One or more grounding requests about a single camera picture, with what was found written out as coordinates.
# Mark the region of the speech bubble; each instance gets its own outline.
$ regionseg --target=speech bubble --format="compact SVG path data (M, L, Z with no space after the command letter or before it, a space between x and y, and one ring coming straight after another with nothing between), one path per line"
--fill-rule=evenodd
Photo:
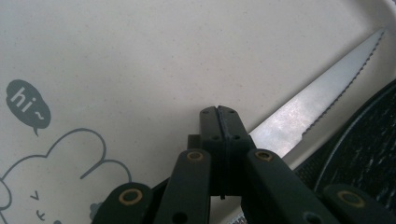
M17 79L7 86L7 105L11 112L37 134L50 125L50 109L32 84Z

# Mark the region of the serrated edge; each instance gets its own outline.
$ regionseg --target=serrated edge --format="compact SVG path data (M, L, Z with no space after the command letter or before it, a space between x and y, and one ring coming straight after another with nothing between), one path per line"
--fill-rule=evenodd
M361 69L359 70L359 72L352 78L352 80L346 85L346 87L344 88L343 91L340 92L340 94L334 99L334 101L332 101L332 103L323 111L323 113L317 118L315 119L314 122L312 122L311 125L309 125L309 127L303 132L303 136L309 132L309 130L311 130L320 119L322 119L324 116L326 116L327 112L337 103L337 101L341 98L341 96L347 91L347 89L349 88L350 85L352 85L352 83L355 81L355 79L358 77L358 75L361 73L361 71L364 69L364 67L366 66L366 64L370 61L370 58L374 55L375 50L377 49L379 43L382 40L382 37L384 35L386 30L384 30L381 33L381 36L378 38L378 40L376 41L375 46L373 47L372 52L370 53L370 55L367 57L366 61L363 63L363 65L361 66Z

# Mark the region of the knife blade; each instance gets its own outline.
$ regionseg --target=knife blade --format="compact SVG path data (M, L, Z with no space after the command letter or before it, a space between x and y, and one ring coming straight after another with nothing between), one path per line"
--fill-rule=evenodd
M380 29L370 35L256 127L250 133L256 147L272 150L281 158L288 154L353 82L384 31Z

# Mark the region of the cartoon face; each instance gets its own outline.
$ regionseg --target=cartoon face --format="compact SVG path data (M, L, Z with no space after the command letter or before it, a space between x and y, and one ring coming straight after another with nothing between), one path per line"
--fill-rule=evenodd
M105 156L98 133L77 129L58 139L47 155L17 161L0 178L0 220L91 223L100 202L131 181L125 165Z

